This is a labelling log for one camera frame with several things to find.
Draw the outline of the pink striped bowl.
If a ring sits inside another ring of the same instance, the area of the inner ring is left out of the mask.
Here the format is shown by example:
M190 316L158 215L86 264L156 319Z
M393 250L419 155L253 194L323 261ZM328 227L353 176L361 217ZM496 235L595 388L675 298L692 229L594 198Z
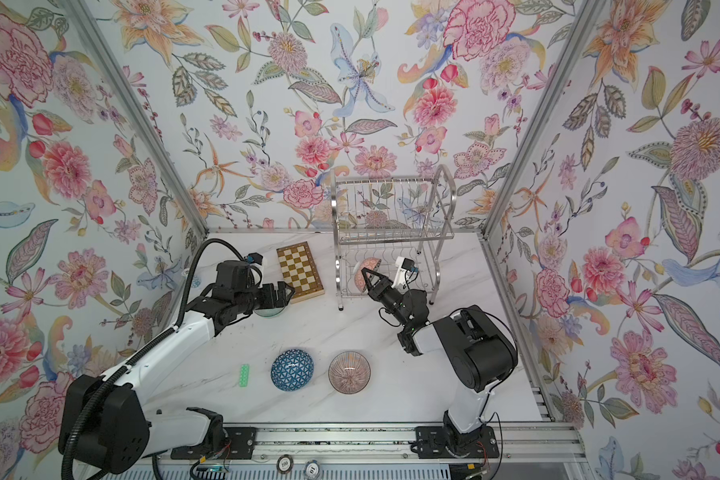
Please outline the pink striped bowl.
M353 395L366 388L371 378L371 366L359 352L345 351L338 354L328 368L328 379L334 390Z

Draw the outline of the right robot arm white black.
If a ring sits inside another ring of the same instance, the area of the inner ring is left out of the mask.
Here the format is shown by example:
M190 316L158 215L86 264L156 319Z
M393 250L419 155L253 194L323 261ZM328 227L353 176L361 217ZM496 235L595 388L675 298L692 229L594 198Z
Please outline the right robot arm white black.
M414 452L419 458L496 458L493 428L483 418L490 397L515 371L519 354L508 325L477 305L429 318L427 293L403 291L380 272L361 270L369 297L397 321L397 338L412 356L443 352L460 382L440 427L420 427Z

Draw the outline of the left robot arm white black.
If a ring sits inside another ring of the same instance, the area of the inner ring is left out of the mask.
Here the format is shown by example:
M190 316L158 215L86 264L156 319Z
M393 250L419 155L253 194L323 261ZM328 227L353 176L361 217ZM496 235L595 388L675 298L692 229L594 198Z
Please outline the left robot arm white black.
M176 413L146 406L193 352L256 311L285 308L294 294L284 281L262 283L260 269L247 261L218 264L215 281L183 303L159 335L118 365L97 376L84 374L70 385L58 440L62 478L73 478L76 462L96 468L100 479L176 448L203 455L226 449L232 441L221 414L199 406Z

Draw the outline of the silver two-tier dish rack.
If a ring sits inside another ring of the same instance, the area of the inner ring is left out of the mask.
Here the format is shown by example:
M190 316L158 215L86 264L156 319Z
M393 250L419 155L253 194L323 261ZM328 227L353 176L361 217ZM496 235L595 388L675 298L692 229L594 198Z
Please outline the silver two-tier dish rack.
M419 269L409 288L424 290L433 304L442 282L439 257L445 242L454 237L456 201L455 181L446 166L436 167L428 178L334 176L331 213L338 308L366 294L356 275L369 260L393 280L399 256L412 259Z

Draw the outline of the pale green striped bowl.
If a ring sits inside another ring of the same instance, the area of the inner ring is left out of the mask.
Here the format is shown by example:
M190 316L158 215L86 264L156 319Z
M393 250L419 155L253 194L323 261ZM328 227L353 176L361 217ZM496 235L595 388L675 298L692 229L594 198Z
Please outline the pale green striped bowl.
M254 310L253 313L262 318L272 318L282 314L285 310L285 307L261 308Z

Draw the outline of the wooden folded chessboard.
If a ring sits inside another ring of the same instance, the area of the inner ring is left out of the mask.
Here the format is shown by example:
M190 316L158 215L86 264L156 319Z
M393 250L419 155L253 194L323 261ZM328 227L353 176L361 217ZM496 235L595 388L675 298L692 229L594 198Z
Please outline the wooden folded chessboard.
M295 290L291 303L312 299L325 293L307 242L284 246L278 248L276 252L283 280Z

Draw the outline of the small green plastic block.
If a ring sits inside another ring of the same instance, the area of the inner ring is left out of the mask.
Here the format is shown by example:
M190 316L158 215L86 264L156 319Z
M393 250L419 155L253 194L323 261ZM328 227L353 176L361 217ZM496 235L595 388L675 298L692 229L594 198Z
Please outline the small green plastic block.
M243 364L240 367L239 370L239 379L238 379L238 385L240 388L245 388L248 386L250 378L250 366L248 364Z

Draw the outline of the blue triangle patterned bowl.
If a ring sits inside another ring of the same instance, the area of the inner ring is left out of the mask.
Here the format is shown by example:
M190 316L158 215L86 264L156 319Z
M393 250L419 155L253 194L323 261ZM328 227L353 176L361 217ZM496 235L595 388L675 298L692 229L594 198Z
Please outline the blue triangle patterned bowl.
M289 349L272 363L270 378L281 391L293 392L305 387L314 374L314 360L302 349Z

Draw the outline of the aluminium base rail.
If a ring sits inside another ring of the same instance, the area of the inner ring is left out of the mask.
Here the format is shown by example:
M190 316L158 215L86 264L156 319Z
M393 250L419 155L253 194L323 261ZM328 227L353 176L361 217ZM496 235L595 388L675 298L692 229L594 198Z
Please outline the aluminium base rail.
M288 455L304 463L584 463L585 449L574 427L555 422L492 420L487 438L449 452L444 439L433 440L435 423L253 423L255 432L244 438L243 424L232 424L232 447L217 459L232 463L272 464Z

